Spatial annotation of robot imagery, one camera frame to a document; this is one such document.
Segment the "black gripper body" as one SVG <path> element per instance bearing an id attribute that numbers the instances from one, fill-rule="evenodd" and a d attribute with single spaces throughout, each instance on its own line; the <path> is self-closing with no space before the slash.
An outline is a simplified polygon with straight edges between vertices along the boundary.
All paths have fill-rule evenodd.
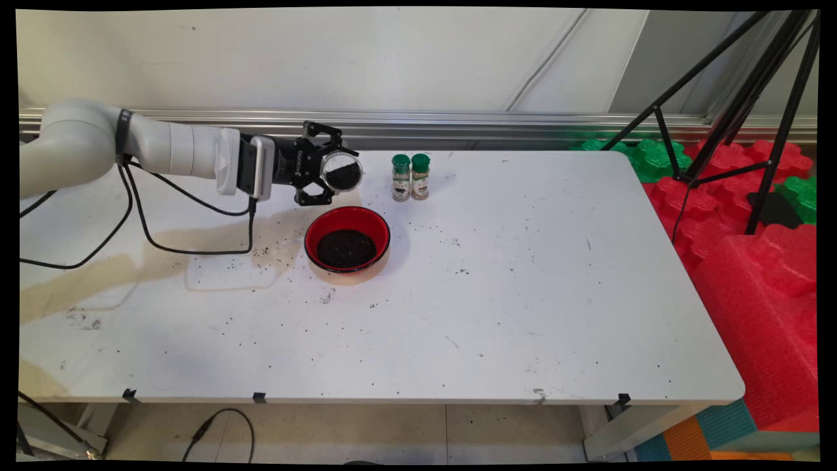
<path id="1" fill-rule="evenodd" d="M 272 184 L 305 187 L 322 182 L 322 149 L 308 138 L 272 137 L 275 147 Z"/>

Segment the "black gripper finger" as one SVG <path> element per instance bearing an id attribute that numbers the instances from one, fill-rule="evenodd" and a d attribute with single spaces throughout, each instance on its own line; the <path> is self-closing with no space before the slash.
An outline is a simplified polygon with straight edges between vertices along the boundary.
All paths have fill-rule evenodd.
<path id="1" fill-rule="evenodd" d="M 320 190 L 320 193 L 312 194 L 305 190 L 311 185 Z M 302 179 L 293 183 L 293 187 L 296 191 L 294 200 L 302 207 L 331 205 L 333 197 L 337 194 L 323 178 Z"/>
<path id="2" fill-rule="evenodd" d="M 313 120 L 305 120 L 301 136 L 301 160 L 326 161 L 334 154 L 359 157 L 358 152 L 344 145 L 341 129 L 313 122 Z"/>

